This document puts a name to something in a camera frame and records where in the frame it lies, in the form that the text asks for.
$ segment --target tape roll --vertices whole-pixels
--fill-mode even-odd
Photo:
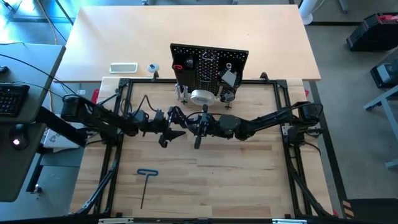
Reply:
[[[193,90],[191,93],[191,101],[196,105],[212,105],[214,103],[214,94],[206,90]]]

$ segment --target black keyboard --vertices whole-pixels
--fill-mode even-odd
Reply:
[[[28,90],[28,85],[0,83],[0,117],[18,116]]]

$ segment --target wooden tabletop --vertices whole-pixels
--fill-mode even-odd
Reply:
[[[118,78],[104,78],[98,100],[112,95],[118,82]],[[289,80],[288,84],[292,103],[305,100],[301,80]],[[201,109],[191,103],[179,103],[171,84],[134,84],[132,89],[134,109],[144,94],[149,96],[154,108],[164,111],[172,105],[181,107],[185,114]],[[253,97],[260,93],[261,98]],[[113,106],[113,101],[105,104],[109,109]],[[153,117],[146,103],[142,109]],[[244,119],[257,118],[276,110],[274,91],[270,86],[242,85],[230,110],[226,110],[223,103],[216,103],[209,109]],[[159,135],[152,133],[124,138],[113,214],[123,212],[127,217],[152,218],[283,218],[286,213],[293,214],[278,126],[259,131],[247,141],[203,138],[200,149],[193,148],[195,137],[192,134],[173,140],[165,149],[159,146],[158,139]],[[307,141],[316,144],[313,139]],[[104,151],[105,146],[101,144],[86,148],[71,212],[77,211],[97,187]],[[308,188],[324,208],[332,212],[318,151],[309,146],[301,147],[301,151]],[[142,210],[145,177],[136,174],[139,168],[159,171],[158,176],[149,178]],[[302,195],[298,192],[304,211]]]
[[[132,77],[157,63],[174,78],[171,43],[248,50],[245,79],[320,80],[296,5],[81,7],[57,78],[100,82],[117,62],[137,62]]]

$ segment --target pegboard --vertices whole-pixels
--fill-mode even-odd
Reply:
[[[248,51],[182,44],[171,44],[170,49],[173,56],[172,68],[174,69],[176,64],[183,67],[183,72],[174,69],[177,81],[180,85],[188,86],[189,93],[193,90],[207,90],[217,96],[220,89],[219,74],[227,71],[227,63],[232,65],[230,71],[236,73],[236,80],[234,87],[224,86],[221,95],[228,91],[236,93],[242,82]],[[192,58],[193,68],[188,68],[188,58]]]

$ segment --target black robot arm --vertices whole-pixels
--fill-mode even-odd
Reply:
[[[293,114],[295,109],[298,110],[298,116]],[[282,108],[248,121],[230,114],[208,113],[207,105],[203,106],[202,112],[188,116],[185,116],[178,106],[172,106],[167,112],[167,118],[162,110],[157,110],[154,119],[149,119],[149,115],[142,110],[120,116],[85,98],[69,96],[64,100],[61,117],[66,121],[80,122],[87,127],[97,129],[104,142],[117,141],[121,133],[128,136],[135,136],[139,131],[143,132],[143,135],[161,133],[159,143],[162,147],[167,147],[169,141],[185,134],[185,131],[174,131],[170,127],[172,123],[179,124],[197,136],[195,149],[198,149],[201,138],[207,135],[226,139],[235,137],[245,141],[257,131],[283,123],[292,125],[287,131],[289,143],[301,144],[303,134],[308,127],[318,123],[320,112],[318,104],[298,102],[290,108]]]

